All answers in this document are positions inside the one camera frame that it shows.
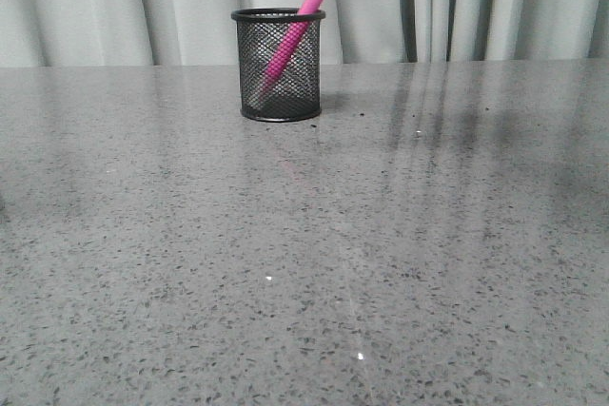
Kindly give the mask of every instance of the white curtain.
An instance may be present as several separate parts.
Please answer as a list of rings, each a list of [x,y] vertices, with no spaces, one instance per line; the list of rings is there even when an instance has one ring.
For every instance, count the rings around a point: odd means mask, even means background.
[[[301,0],[0,0],[0,67],[237,62],[230,12]],[[322,62],[609,57],[609,0],[325,0]]]

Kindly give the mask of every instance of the table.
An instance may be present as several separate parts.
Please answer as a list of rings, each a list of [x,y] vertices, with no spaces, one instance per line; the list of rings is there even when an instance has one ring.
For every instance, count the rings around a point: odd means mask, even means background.
[[[0,404],[604,405],[609,62],[0,70]]]

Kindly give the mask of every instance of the granite surface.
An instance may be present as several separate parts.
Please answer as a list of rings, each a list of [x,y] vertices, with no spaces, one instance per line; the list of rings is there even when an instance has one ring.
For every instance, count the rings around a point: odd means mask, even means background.
[[[0,405],[606,405],[609,62],[0,70]]]

